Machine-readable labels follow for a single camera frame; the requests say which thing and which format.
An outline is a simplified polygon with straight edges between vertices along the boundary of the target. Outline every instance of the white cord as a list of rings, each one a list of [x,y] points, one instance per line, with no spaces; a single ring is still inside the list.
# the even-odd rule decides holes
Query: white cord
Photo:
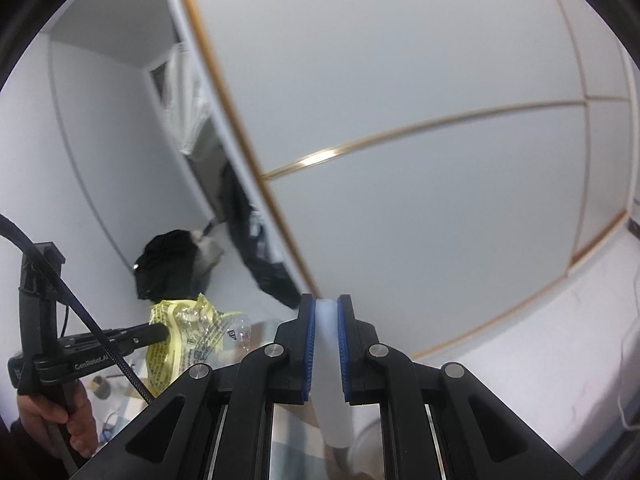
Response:
[[[618,390],[618,411],[620,412],[620,422],[622,423],[622,427],[627,431],[640,431],[640,424],[629,424],[626,421],[625,410],[622,409],[622,366],[625,360],[625,342],[640,320],[640,301],[638,300],[640,294],[638,294],[638,281],[640,281],[640,265],[638,265],[638,270],[636,270],[636,275],[634,276],[634,295],[636,297],[636,311],[638,316],[634,319],[629,328],[626,329],[625,335],[620,342],[620,366],[618,368],[620,389]]]

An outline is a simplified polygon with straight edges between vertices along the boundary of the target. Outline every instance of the black bag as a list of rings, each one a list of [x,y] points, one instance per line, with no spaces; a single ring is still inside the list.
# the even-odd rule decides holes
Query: black bag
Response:
[[[136,260],[134,276],[140,300],[195,300],[191,287],[198,248],[188,231],[158,235]]]
[[[265,257],[258,256],[261,252],[259,248],[268,243],[267,233],[264,225],[259,227],[257,233],[255,233],[255,227],[254,230],[250,228],[254,209],[249,204],[229,163],[222,169],[222,188],[218,197],[228,225],[229,236],[260,290],[273,296],[280,303],[296,308],[300,303],[300,292],[291,280],[287,269],[281,262],[270,262]]]

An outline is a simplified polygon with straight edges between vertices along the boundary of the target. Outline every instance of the silver screw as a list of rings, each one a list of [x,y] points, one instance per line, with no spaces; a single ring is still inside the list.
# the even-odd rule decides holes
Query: silver screw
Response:
[[[265,346],[264,353],[269,357],[278,357],[279,355],[284,354],[284,348],[282,345],[272,343],[269,346]]]
[[[459,379],[465,374],[465,369],[458,363],[451,363],[444,367],[444,373],[452,379]]]
[[[206,377],[208,373],[209,367],[207,365],[197,364],[189,368],[189,375],[194,379]]]
[[[369,353],[373,357],[384,357],[389,353],[389,348],[381,344],[375,344],[369,347]]]

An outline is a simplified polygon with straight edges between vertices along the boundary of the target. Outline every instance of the blue gripper pad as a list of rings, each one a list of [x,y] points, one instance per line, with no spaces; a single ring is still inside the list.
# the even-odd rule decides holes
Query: blue gripper pad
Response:
[[[314,298],[309,308],[309,321],[306,324],[305,355],[303,359],[304,378],[302,381],[302,392],[305,402],[309,400],[311,391],[311,373],[314,367],[314,345],[316,342],[316,299]]]
[[[340,374],[342,376],[342,392],[344,401],[351,398],[351,382],[349,377],[349,346],[347,345],[347,333],[344,330],[344,308],[338,298],[338,349],[340,350]]]

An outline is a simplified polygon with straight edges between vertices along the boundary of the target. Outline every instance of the white ceiling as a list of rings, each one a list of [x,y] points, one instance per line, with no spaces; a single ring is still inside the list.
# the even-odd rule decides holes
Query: white ceiling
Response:
[[[54,40],[134,66],[152,62],[174,42],[166,0],[73,0],[53,19],[47,28]]]

